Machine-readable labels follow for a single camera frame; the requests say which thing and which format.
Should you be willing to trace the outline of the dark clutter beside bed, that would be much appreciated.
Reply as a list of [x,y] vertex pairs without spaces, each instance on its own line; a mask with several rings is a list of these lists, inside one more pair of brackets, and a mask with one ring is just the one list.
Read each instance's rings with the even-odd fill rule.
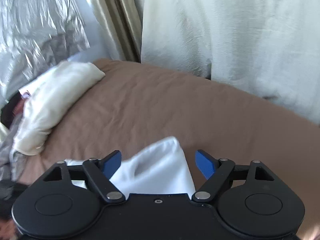
[[7,129],[10,128],[14,118],[23,112],[26,98],[18,91],[9,102],[1,109],[1,123]]

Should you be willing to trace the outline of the silver plastic sheet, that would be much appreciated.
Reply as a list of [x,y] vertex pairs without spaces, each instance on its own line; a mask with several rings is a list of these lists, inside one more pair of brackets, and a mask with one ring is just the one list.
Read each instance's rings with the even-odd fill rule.
[[1,106],[88,47],[75,0],[1,0]]

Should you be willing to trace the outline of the brown bed sheet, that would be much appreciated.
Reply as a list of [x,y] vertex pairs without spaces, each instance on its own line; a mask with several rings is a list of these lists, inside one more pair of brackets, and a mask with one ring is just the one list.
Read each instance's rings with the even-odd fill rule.
[[299,237],[319,229],[319,126],[292,111],[229,85],[184,72],[100,59],[105,77],[53,129],[41,154],[28,157],[20,182],[32,184],[63,159],[129,159],[163,138],[176,137],[196,188],[204,176],[195,151],[237,164],[262,161],[305,205]]

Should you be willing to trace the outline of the cream pillow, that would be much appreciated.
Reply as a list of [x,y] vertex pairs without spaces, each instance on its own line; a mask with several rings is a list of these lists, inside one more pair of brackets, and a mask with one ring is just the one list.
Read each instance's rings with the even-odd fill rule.
[[104,77],[92,63],[61,62],[24,104],[13,149],[24,155],[41,153],[69,108]]

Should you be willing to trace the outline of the white garment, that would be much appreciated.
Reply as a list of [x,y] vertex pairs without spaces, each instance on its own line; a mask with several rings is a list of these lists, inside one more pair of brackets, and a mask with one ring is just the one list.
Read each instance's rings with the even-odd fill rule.
[[110,182],[128,197],[137,194],[179,194],[189,197],[195,186],[184,152],[175,137],[167,137],[121,162]]

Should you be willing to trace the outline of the beige curtain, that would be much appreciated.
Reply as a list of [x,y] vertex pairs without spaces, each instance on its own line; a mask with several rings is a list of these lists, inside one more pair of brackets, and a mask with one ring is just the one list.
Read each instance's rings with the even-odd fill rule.
[[113,60],[140,62],[142,22],[135,0],[91,0]]

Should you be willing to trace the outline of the cream fleece blanket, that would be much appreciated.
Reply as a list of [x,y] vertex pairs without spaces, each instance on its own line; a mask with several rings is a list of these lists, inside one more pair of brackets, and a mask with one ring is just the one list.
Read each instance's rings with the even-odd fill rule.
[[319,0],[145,0],[141,61],[319,123]]

